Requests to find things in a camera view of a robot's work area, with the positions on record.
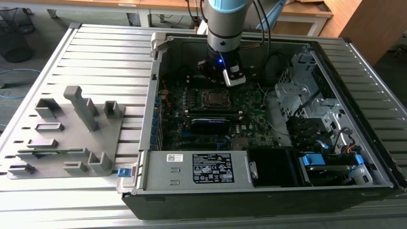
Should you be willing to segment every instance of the power supply label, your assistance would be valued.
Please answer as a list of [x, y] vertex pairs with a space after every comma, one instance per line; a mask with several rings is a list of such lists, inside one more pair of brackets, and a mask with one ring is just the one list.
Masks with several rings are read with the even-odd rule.
[[235, 182], [231, 154], [193, 154], [193, 169], [197, 184]]

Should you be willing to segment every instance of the barcode sticker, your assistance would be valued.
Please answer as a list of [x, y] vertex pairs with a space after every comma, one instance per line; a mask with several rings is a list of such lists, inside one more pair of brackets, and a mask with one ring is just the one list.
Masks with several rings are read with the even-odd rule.
[[167, 162], [183, 162], [183, 154], [167, 154]]
[[130, 7], [137, 7], [137, 4], [126, 4], [126, 3], [119, 3], [119, 6], [130, 6]]

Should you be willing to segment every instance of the trash bin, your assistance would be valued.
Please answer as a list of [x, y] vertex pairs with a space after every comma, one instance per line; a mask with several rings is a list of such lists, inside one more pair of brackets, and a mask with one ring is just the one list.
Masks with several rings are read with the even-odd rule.
[[34, 52], [23, 34], [34, 30], [26, 10], [0, 10], [0, 56], [7, 62], [19, 63], [31, 58]]
[[27, 34], [35, 31], [30, 9], [14, 8], [10, 10], [0, 10], [0, 17], [8, 24], [8, 26], [22, 34]]

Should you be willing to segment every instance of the metal grating table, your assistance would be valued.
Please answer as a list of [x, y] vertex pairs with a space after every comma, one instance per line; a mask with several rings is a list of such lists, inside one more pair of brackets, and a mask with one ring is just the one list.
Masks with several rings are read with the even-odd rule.
[[[22, 128], [33, 121], [30, 116], [35, 115], [34, 105], [42, 94], [63, 100], [61, 94], [69, 84], [81, 85], [85, 96], [90, 96], [94, 103], [117, 100], [126, 105], [115, 168], [137, 162], [153, 64], [150, 40], [153, 33], [163, 30], [193, 33], [191, 30], [103, 25], [82, 25], [67, 31], [0, 139], [2, 223], [14, 228], [23, 228], [21, 224], [25, 222], [39, 228], [237, 228], [277, 223], [301, 225], [302, 228], [343, 228], [347, 223], [351, 226], [363, 222], [367, 226], [405, 220], [407, 199], [402, 195], [335, 214], [141, 221], [115, 190], [117, 175], [42, 180], [10, 180], [4, 176], [8, 165], [17, 160], [14, 149], [6, 147], [6, 143], [25, 134]], [[354, 45], [331, 38], [275, 38], [321, 43], [387, 150], [398, 164], [406, 166], [407, 112]], [[407, 174], [407, 168], [402, 167], [402, 170]]]

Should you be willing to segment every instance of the black cable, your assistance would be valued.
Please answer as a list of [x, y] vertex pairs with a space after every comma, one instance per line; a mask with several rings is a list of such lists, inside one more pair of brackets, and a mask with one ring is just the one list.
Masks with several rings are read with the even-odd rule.
[[338, 144], [341, 134], [342, 134], [342, 132], [346, 131], [346, 130], [351, 130], [351, 129], [350, 129], [349, 127], [345, 126], [345, 127], [338, 131], [338, 134], [337, 134], [335, 139], [334, 139], [334, 144], [333, 144], [333, 147], [331, 147], [331, 153], [335, 152], [335, 146], [337, 146], [337, 144]]
[[263, 23], [262, 23], [262, 17], [261, 17], [261, 12], [259, 12], [259, 8], [258, 8], [258, 4], [257, 2], [254, 1], [254, 6], [255, 6], [255, 9], [257, 9], [257, 13], [258, 13], [258, 17], [259, 17], [259, 22], [261, 22], [261, 26], [262, 26], [262, 43], [261, 45], [265, 43], [265, 27], [263, 27]]
[[205, 21], [206, 23], [209, 23], [209, 19], [205, 17], [203, 2], [205, 2], [205, 0], [202, 0], [202, 2], [199, 3], [199, 7], [202, 8], [203, 21]]
[[269, 58], [269, 55], [270, 55], [270, 51], [271, 51], [271, 30], [270, 30], [270, 24], [269, 24], [267, 15], [266, 15], [266, 12], [265, 12], [261, 0], [258, 0], [258, 4], [259, 4], [261, 10], [262, 10], [262, 14], [263, 14], [263, 17], [265, 17], [265, 21], [266, 21], [266, 25], [267, 25], [267, 30], [269, 30], [269, 48], [267, 48], [267, 55], [266, 55], [266, 58], [265, 58], [265, 63], [262, 65], [262, 67], [266, 67], [266, 64], [267, 64], [266, 61], [267, 61], [267, 58]]
[[195, 11], [197, 11], [197, 19], [198, 19], [198, 22], [199, 22], [201, 19], [199, 19], [199, 13], [198, 13], [198, 6], [195, 6]]
[[190, 0], [186, 0], [186, 2], [187, 2], [189, 13], [190, 13], [191, 19], [193, 19], [193, 21], [197, 21], [197, 19], [193, 16], [193, 13], [191, 13]]
[[298, 109], [293, 113], [293, 116], [295, 116], [298, 114], [298, 112], [310, 105], [313, 100], [318, 97], [319, 93], [321, 93], [321, 89], [318, 89], [318, 91], [314, 93], [314, 95], [311, 95], [310, 99], [298, 107]]

